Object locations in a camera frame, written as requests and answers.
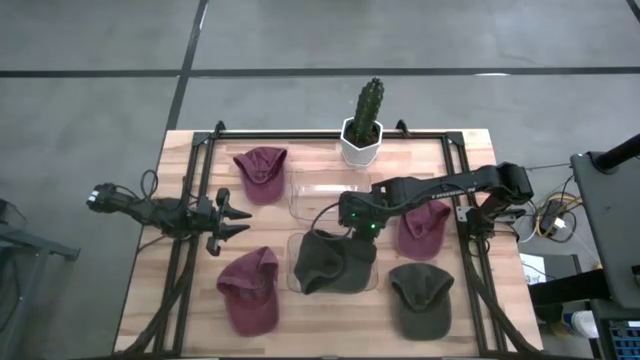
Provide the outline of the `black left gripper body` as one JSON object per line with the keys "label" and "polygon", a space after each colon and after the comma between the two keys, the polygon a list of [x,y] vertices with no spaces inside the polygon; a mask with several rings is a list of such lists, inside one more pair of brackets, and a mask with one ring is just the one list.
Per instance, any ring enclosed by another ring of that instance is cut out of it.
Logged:
{"label": "black left gripper body", "polygon": [[211,200],[207,195],[202,195],[198,199],[197,212],[203,216],[200,221],[202,231],[211,233],[206,242],[206,250],[211,256],[219,256],[221,243],[226,242],[229,238],[224,223],[224,211],[228,205],[229,197],[229,189],[220,188],[215,200]]}

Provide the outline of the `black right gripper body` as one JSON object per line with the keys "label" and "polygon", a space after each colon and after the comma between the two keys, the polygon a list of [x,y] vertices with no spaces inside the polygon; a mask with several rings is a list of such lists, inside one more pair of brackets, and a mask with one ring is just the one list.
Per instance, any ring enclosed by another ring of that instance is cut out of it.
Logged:
{"label": "black right gripper body", "polygon": [[353,239],[373,241],[380,232],[374,212],[381,205],[381,195],[345,191],[338,201],[338,223],[351,230]]}

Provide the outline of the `maroon baseball cap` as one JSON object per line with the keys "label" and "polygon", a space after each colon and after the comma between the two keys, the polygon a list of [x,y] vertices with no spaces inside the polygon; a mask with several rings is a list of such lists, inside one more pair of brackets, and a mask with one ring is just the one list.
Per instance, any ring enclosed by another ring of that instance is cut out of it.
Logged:
{"label": "maroon baseball cap", "polygon": [[279,322],[279,262],[269,247],[246,253],[227,265],[216,281],[233,330],[243,337],[271,332]]}
{"label": "maroon baseball cap", "polygon": [[278,147],[256,147],[233,157],[241,174],[243,191],[255,205],[277,202],[285,191],[285,161],[288,151]]}
{"label": "maroon baseball cap", "polygon": [[400,216],[396,248],[400,255],[418,261],[436,257],[444,241],[451,208],[430,201]]}

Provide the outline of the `white hexagonal plant pot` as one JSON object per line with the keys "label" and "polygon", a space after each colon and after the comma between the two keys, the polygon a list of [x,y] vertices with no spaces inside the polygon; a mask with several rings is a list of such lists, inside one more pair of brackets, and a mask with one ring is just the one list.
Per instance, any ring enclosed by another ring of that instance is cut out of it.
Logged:
{"label": "white hexagonal plant pot", "polygon": [[340,133],[341,153],[344,161],[353,167],[367,167],[377,157],[379,148],[382,143],[384,127],[378,121],[374,122],[374,135],[376,136],[375,142],[359,148],[352,144],[347,139],[347,128],[353,122],[353,117],[343,120],[342,129]]}

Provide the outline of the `green cactus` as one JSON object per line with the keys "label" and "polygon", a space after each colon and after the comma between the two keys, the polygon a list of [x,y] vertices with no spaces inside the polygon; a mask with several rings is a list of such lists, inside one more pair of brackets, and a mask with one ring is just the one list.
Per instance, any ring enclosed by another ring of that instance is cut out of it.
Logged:
{"label": "green cactus", "polygon": [[355,115],[348,132],[349,140],[358,148],[375,143],[378,133],[375,121],[384,97],[384,84],[372,78],[362,88],[356,106]]}

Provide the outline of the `white paper sheet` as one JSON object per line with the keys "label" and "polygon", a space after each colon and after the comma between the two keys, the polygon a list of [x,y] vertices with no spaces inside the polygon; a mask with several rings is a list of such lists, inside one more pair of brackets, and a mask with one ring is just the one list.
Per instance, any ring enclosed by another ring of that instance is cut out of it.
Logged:
{"label": "white paper sheet", "polygon": [[549,279],[542,256],[520,254],[520,261],[528,285],[544,283]]}

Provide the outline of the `grey metal cart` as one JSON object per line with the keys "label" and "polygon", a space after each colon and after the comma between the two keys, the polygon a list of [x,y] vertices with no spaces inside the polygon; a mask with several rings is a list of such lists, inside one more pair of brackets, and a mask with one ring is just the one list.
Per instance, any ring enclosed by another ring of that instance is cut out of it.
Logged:
{"label": "grey metal cart", "polygon": [[[18,345],[24,337],[27,317],[40,287],[48,258],[58,255],[65,261],[75,262],[80,254],[79,248],[32,235],[11,225],[8,220],[9,209],[27,223],[26,217],[13,203],[0,198],[0,288],[4,278],[3,271],[10,264],[16,296],[7,317],[0,321],[0,360],[14,360]],[[33,257],[30,272],[23,278],[18,271],[17,258],[20,255]]]}

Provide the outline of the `grey flat panel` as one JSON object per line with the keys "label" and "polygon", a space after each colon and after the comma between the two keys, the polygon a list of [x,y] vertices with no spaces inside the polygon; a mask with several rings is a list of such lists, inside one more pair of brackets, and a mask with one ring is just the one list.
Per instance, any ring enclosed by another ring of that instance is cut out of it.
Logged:
{"label": "grey flat panel", "polygon": [[611,297],[640,309],[640,160],[632,158],[611,174],[597,170],[586,154],[570,158]]}

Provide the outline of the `black pole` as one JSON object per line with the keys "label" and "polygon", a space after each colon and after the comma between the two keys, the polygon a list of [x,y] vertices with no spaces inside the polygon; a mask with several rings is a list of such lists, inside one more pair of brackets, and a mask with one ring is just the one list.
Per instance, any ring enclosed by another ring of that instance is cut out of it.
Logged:
{"label": "black pole", "polygon": [[637,156],[640,156],[640,133],[606,152],[596,153],[592,163],[600,172],[614,173],[619,165]]}

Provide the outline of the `blue keyed device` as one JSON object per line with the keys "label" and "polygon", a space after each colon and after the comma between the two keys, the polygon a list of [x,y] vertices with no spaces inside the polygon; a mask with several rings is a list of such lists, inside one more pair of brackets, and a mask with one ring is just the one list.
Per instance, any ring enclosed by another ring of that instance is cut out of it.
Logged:
{"label": "blue keyed device", "polygon": [[615,360],[640,360],[640,320],[609,322]]}

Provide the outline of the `black metal table frame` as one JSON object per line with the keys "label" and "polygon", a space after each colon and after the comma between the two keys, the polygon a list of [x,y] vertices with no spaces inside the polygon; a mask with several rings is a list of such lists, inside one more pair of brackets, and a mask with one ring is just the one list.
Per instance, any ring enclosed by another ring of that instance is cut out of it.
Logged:
{"label": "black metal table frame", "polygon": [[[483,301],[470,295],[465,282],[463,241],[455,223],[449,224],[444,248],[436,259],[455,279],[453,323],[443,339],[409,341],[394,330],[387,275],[402,258],[393,247],[393,226],[378,238],[377,278],[364,292],[304,295],[291,290],[293,257],[287,244],[290,237],[306,231],[308,222],[291,216],[287,199],[267,207],[251,204],[232,162],[235,155],[263,145],[286,148],[287,176],[314,184],[356,178],[380,181],[401,175],[429,178],[495,160],[485,129],[388,130],[373,164],[361,169],[344,162],[335,130],[169,132],[158,165],[158,195],[178,196],[185,180],[194,185],[206,183],[210,194],[225,187],[231,205],[247,212],[248,218],[244,231],[224,243],[215,257],[203,242],[175,245],[157,229],[143,231],[142,251],[135,258],[114,340],[116,354],[126,354],[186,268],[193,271],[190,292],[169,311],[163,330],[144,351],[145,358],[462,358],[477,356],[481,347],[496,348],[497,323]],[[269,334],[241,337],[227,321],[215,281],[232,260],[262,246],[272,248],[281,265],[280,321]]]}

